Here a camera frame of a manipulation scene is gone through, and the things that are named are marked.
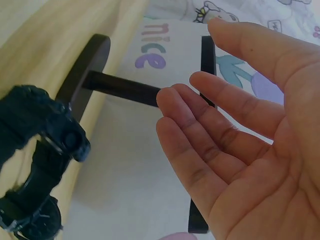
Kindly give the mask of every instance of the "hand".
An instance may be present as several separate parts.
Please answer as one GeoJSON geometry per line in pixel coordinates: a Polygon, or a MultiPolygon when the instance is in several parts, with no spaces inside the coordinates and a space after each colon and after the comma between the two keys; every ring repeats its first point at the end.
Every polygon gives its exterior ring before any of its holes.
{"type": "Polygon", "coordinates": [[[212,20],[215,44],[284,93],[284,107],[217,76],[162,89],[156,129],[174,171],[216,240],[320,239],[320,48],[251,23],[212,20]]]}

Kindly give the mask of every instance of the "wooden surface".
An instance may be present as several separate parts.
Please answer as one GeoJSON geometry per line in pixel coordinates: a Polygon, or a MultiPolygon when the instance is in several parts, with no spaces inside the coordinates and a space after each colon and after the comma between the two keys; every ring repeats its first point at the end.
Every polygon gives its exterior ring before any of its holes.
{"type": "MultiPolygon", "coordinates": [[[[104,73],[114,74],[148,0],[0,0],[0,98],[13,85],[43,88],[57,94],[74,61],[95,33],[111,38],[104,73]]],[[[94,92],[80,124],[90,137],[104,102],[94,92]]],[[[36,139],[17,151],[0,173],[0,197],[22,184],[29,172],[36,139]]],[[[52,195],[66,223],[80,164],[72,161],[52,195]]],[[[1,240],[15,239],[0,229],[1,240]]]]}

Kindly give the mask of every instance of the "cartoon character print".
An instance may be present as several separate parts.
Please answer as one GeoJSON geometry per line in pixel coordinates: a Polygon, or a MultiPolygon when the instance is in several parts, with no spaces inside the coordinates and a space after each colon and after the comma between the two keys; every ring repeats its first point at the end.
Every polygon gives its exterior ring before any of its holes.
{"type": "Polygon", "coordinates": [[[200,9],[196,9],[196,19],[193,21],[194,23],[202,23],[206,24],[212,18],[212,15],[221,18],[227,22],[239,22],[239,19],[232,13],[226,12],[220,7],[217,7],[211,1],[204,1],[203,7],[200,9]]]}
{"type": "Polygon", "coordinates": [[[312,2],[312,0],[278,0],[278,1],[284,5],[290,5],[292,1],[301,2],[304,4],[310,4],[312,2]]]}

